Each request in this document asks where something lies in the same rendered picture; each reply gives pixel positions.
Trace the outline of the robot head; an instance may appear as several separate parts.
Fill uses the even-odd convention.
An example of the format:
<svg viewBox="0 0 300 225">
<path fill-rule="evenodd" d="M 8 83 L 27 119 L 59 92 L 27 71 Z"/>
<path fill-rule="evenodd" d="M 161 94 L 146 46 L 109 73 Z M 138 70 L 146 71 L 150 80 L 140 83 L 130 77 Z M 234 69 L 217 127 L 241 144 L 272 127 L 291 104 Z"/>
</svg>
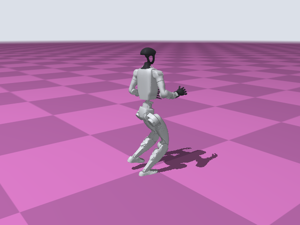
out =
<svg viewBox="0 0 300 225">
<path fill-rule="evenodd" d="M 155 60 L 156 51 L 152 48 L 146 47 L 141 50 L 140 54 L 145 55 L 145 57 L 147 58 L 147 62 L 144 63 L 144 66 L 141 69 L 151 68 L 150 66 L 154 63 Z M 152 62 L 150 62 L 149 56 L 153 57 Z"/>
</svg>

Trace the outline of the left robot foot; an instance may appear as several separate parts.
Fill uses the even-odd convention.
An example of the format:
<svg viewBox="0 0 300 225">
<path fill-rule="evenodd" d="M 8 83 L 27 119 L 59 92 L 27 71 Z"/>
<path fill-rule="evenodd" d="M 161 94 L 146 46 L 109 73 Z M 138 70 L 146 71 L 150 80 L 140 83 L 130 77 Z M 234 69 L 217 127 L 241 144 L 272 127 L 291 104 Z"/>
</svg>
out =
<svg viewBox="0 0 300 225">
<path fill-rule="evenodd" d="M 129 163 L 143 163 L 145 160 L 143 158 L 134 158 L 134 155 L 133 156 L 130 156 L 127 160 Z"/>
</svg>

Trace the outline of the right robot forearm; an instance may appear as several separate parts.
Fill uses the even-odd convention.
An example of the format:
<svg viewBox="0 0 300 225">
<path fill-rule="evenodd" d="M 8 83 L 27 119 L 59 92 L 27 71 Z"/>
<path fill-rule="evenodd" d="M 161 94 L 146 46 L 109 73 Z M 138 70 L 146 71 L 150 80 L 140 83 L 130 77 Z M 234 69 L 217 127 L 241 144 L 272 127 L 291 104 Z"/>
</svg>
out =
<svg viewBox="0 0 300 225">
<path fill-rule="evenodd" d="M 165 90 L 165 94 L 168 96 L 167 99 L 174 99 L 178 96 L 177 92 L 170 92 L 168 90 Z"/>
</svg>

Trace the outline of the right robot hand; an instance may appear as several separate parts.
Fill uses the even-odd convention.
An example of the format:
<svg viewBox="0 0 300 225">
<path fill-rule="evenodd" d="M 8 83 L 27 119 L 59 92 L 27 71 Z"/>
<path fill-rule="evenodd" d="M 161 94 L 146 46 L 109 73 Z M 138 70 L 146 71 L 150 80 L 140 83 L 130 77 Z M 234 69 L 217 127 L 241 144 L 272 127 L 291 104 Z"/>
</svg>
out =
<svg viewBox="0 0 300 225">
<path fill-rule="evenodd" d="M 184 88 L 184 87 L 183 87 Z M 180 88 L 180 86 L 179 86 L 179 89 L 177 90 L 177 91 L 175 91 L 175 92 L 177 92 L 178 93 L 178 96 L 177 97 L 179 97 L 179 96 L 183 96 L 183 95 L 187 95 L 187 91 L 185 91 L 186 89 L 183 89 L 183 88 Z M 176 97 L 176 98 L 177 98 Z"/>
</svg>

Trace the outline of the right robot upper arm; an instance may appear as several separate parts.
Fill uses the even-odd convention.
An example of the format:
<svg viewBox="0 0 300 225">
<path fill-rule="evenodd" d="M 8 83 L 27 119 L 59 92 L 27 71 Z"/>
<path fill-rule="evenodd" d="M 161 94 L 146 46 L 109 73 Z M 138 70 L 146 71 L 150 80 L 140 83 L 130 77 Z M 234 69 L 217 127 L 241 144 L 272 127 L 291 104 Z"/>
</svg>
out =
<svg viewBox="0 0 300 225">
<path fill-rule="evenodd" d="M 165 82 L 164 82 L 164 74 L 162 71 L 160 70 L 152 70 L 152 76 L 154 79 L 156 79 L 156 82 L 157 82 L 157 86 L 159 88 L 159 95 L 161 98 L 166 98 L 168 97 L 166 94 L 165 94 Z"/>
</svg>

